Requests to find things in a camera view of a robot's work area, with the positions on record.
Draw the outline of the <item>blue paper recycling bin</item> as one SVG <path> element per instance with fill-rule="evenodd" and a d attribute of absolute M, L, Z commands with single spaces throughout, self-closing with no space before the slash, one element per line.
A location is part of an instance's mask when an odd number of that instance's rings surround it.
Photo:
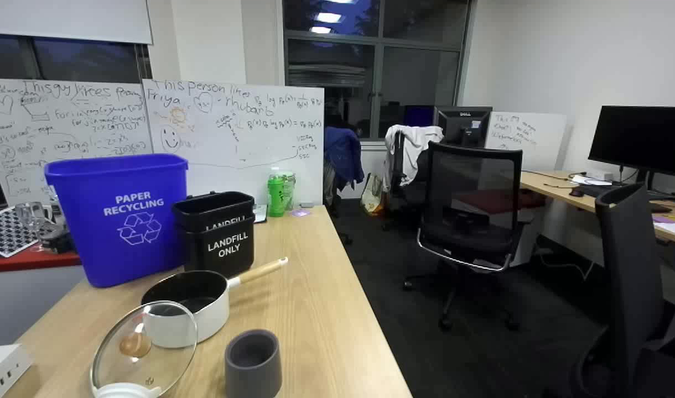
<path fill-rule="evenodd" d="M 92 287 L 167 272 L 184 261 L 173 206 L 185 198 L 189 161 L 125 154 L 52 161 L 45 169 Z"/>

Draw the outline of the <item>black landfill bin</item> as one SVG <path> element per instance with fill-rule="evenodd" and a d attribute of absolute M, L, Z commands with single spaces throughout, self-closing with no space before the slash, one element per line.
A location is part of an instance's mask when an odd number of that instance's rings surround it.
<path fill-rule="evenodd" d="M 209 192 L 175 203 L 185 266 L 223 275 L 245 272 L 255 261 L 253 206 L 245 192 Z"/>

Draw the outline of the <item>glass lid with wooden knob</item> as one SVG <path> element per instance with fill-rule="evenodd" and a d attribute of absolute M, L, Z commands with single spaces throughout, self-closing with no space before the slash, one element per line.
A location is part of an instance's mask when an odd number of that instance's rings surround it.
<path fill-rule="evenodd" d="M 148 300 L 101 338 L 91 368 L 92 398 L 162 398 L 198 353 L 195 314 L 175 300 Z"/>

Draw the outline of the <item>white power box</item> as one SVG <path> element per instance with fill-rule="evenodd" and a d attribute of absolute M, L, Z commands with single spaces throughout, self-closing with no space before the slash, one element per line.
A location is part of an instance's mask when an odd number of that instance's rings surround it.
<path fill-rule="evenodd" d="M 0 398 L 26 373 L 32 356 L 21 344 L 0 344 Z"/>

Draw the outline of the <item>black mesh office chair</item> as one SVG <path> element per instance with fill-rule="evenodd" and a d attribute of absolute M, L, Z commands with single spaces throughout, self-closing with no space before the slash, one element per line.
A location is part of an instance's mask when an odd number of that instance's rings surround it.
<path fill-rule="evenodd" d="M 471 272 L 510 269 L 524 227 L 521 171 L 521 150 L 432 144 L 416 245 Z"/>

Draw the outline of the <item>green bottle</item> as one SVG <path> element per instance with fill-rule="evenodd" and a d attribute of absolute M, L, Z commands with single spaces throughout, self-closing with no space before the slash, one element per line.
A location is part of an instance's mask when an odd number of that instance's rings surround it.
<path fill-rule="evenodd" d="M 293 208 L 296 176 L 293 171 L 273 171 L 267 176 L 267 213 L 284 217 Z"/>

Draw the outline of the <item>grey cup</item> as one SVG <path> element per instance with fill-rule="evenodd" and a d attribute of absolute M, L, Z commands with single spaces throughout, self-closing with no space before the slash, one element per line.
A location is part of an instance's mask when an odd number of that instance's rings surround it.
<path fill-rule="evenodd" d="M 282 390 L 282 347 L 267 329 L 237 334 L 223 353 L 227 398 L 276 398 Z"/>

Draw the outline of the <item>black office chair near desk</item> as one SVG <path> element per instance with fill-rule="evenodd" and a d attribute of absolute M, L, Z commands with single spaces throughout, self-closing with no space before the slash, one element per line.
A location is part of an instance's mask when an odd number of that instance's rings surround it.
<path fill-rule="evenodd" d="M 661 257 L 646 188 L 595 198 L 609 272 L 610 322 L 578 356 L 576 398 L 675 398 L 675 305 L 661 294 Z"/>

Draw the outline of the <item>left whiteboard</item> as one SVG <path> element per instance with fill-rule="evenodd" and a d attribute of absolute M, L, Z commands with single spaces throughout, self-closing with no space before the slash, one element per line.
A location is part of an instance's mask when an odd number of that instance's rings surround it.
<path fill-rule="evenodd" d="M 57 158 L 151 153 L 139 84 L 0 80 L 0 188 L 8 203 L 52 201 Z"/>

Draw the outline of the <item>right whiteboard with smiley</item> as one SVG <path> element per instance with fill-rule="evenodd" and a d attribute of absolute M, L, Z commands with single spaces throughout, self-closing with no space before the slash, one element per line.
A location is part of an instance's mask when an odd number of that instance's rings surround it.
<path fill-rule="evenodd" d="M 189 192 L 267 198 L 275 171 L 296 176 L 295 201 L 324 198 L 324 101 L 310 85 L 143 80 L 151 142 L 189 161 Z"/>

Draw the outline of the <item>black computer monitor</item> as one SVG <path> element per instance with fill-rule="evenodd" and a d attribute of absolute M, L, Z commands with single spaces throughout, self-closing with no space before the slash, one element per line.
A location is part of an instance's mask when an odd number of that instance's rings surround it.
<path fill-rule="evenodd" d="M 675 105 L 603 105 L 588 157 L 675 174 Z"/>

